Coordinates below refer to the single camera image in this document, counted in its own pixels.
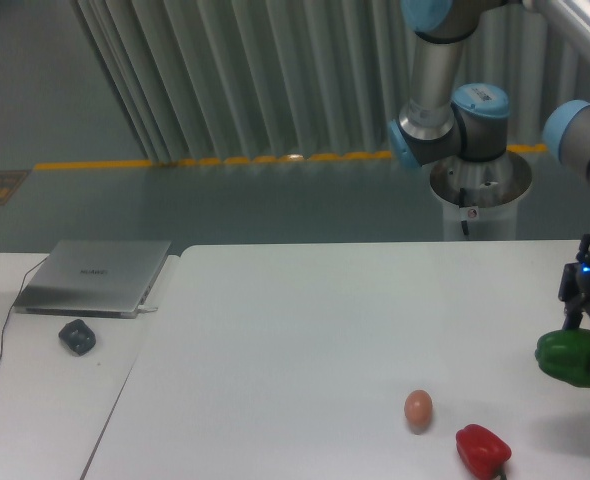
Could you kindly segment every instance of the white table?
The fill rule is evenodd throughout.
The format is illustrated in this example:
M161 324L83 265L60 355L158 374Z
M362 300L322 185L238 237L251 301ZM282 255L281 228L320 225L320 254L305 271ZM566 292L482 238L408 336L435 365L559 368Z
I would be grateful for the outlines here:
M193 247L86 478L469 479L469 423L512 447L511 480L590 478L590 389L533 356L577 245Z
M22 277L45 256L0 254L0 334ZM169 257L152 304L177 260ZM0 365L0 480L82 476L155 315L85 318L97 345L75 357L57 336L72 317L12 314Z

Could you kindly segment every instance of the cable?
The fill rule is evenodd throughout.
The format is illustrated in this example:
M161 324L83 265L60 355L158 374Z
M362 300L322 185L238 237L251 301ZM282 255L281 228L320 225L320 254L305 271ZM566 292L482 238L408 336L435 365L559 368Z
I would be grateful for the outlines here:
M35 270L37 267L39 267L45 261L46 261L46 258L44 260L42 260L41 262L39 262L37 265L35 265L33 268L31 268L28 272L26 272L24 274L24 278L22 278L22 284L19 287L19 292L17 292L17 296L15 297L15 300L13 300L13 303L11 304L10 308L8 309L8 313L6 314L6 320L4 320L4 326L2 327L2 335L0 337L0 363L2 363L2 355L4 355L4 333L6 332L6 326L8 325L8 320L11 318L11 311L13 310L13 305L15 305L15 302L17 301L20 294L22 293L22 290L24 289L24 283L26 282L26 277L28 277L28 275L33 270Z

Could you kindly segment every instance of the brown egg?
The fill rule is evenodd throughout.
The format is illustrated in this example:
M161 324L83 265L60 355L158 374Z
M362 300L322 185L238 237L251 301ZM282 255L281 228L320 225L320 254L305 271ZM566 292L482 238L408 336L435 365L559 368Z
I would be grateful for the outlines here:
M424 430L433 418L433 401L424 390L415 390L406 399L404 415L414 432Z

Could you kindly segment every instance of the silver laptop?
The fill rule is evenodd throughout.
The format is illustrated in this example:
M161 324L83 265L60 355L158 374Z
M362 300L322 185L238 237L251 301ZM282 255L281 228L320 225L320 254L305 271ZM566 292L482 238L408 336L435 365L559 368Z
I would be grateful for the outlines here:
M134 318L170 242L62 240L15 302L21 313Z

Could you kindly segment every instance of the red bell pepper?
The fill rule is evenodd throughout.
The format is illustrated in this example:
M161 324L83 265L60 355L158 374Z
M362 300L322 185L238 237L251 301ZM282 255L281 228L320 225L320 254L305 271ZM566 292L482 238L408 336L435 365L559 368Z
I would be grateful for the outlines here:
M504 463L511 449L497 435L480 425L469 425L457 432L457 453L466 468L479 480L506 479Z

